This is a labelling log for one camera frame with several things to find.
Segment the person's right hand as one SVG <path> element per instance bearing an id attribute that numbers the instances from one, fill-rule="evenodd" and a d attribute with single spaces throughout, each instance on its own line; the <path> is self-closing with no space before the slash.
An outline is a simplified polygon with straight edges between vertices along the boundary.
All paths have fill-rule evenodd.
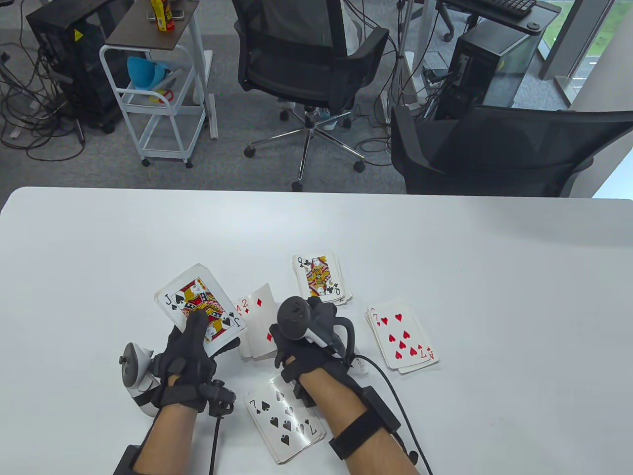
<path id="1" fill-rule="evenodd" d="M 321 348 L 305 339 L 291 340 L 282 334 L 278 324 L 272 324 L 270 333 L 275 341 L 277 354 L 275 367 L 283 366 L 283 380 L 294 380 L 314 401 L 318 390 L 324 391 L 327 383 L 351 390 L 356 396 L 362 395 L 360 385 L 348 374 L 348 365 L 341 358 L 334 357 L 326 348 Z"/>

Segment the person's left hand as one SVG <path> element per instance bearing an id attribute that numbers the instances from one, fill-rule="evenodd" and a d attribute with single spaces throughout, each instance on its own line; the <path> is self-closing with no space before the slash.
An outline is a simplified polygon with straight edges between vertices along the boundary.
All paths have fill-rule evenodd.
<path id="1" fill-rule="evenodd" d="M 209 406 L 209 415 L 223 418 L 233 413 L 235 393 L 221 380 L 214 380 L 217 364 L 204 350 L 209 317 L 203 310 L 192 312 L 185 330 L 174 327 L 163 353 L 158 355 L 154 371 L 160 387 L 152 397 L 159 412 L 181 405 L 197 413 Z"/>

